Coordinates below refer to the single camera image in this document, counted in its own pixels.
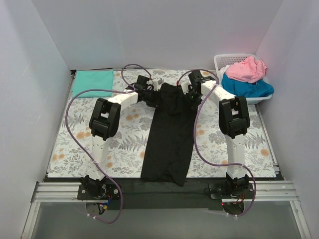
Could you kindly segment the black t shirt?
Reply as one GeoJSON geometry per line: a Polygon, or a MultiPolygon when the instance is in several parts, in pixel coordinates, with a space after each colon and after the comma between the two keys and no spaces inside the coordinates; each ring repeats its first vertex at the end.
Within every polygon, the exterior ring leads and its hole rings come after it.
{"type": "Polygon", "coordinates": [[[163,84],[146,145],[141,178],[183,186],[193,152],[197,107],[181,89],[163,84]]]}

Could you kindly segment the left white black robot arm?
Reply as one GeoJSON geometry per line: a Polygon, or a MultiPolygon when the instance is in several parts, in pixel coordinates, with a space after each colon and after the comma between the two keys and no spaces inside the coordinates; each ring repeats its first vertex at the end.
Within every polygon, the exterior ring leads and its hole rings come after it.
{"type": "Polygon", "coordinates": [[[123,93],[108,99],[97,99],[89,121],[93,139],[91,156],[96,166],[91,168],[84,178],[81,178],[86,192],[93,198],[102,199],[106,194],[111,193],[110,188],[106,186],[106,176],[103,172],[112,137],[119,128],[121,112],[141,101],[155,108],[159,101],[162,84],[162,79],[152,80],[139,75],[137,81],[132,86],[128,86],[123,93]]]}

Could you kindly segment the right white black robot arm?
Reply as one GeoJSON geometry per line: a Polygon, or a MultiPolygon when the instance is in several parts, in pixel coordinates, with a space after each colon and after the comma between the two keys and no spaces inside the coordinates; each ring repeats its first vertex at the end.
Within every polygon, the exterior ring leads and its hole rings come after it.
{"type": "Polygon", "coordinates": [[[200,112],[206,100],[218,106],[218,123],[225,136],[228,163],[225,182],[213,189],[216,194],[237,198],[249,188],[249,176],[245,165],[245,136],[250,127],[250,118],[246,98],[235,96],[219,85],[218,79],[204,77],[201,70],[187,72],[188,83],[179,86],[192,107],[199,107],[200,112]]]}

